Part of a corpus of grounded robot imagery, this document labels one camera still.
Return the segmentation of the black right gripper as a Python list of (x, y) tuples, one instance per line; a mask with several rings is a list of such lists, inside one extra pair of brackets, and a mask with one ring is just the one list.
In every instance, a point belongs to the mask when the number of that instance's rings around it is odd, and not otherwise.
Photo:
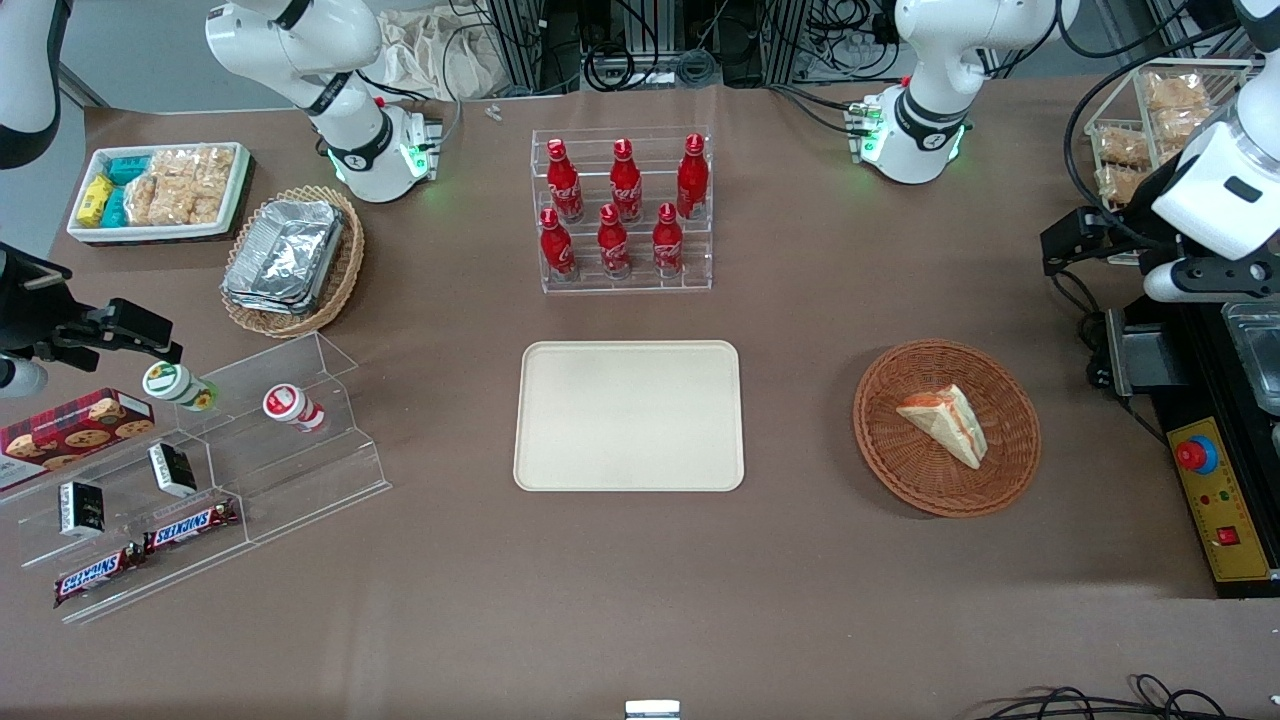
[(96, 320), (99, 310), (70, 292), (70, 269), (8, 243), (1, 254), (3, 351), (42, 361), (97, 361), (101, 350), (127, 350), (180, 364), (184, 347), (172, 341), (173, 323), (165, 316), (113, 299), (111, 329), (118, 334), (106, 336)]

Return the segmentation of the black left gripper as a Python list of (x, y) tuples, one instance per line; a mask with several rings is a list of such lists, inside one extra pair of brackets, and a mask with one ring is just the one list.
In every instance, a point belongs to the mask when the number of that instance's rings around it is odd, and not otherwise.
[(1148, 245), (1139, 245), (1119, 228), (1106, 231), (1107, 224), (1097, 208), (1076, 208), (1039, 233), (1044, 277), (1055, 277), (1075, 263), (1093, 259), (1121, 265), (1162, 265), (1184, 259), (1180, 232), (1153, 210), (1155, 200), (1172, 182), (1180, 160), (1180, 155), (1172, 155), (1147, 176), (1137, 186), (1132, 201), (1117, 213), (1123, 225), (1144, 236)]

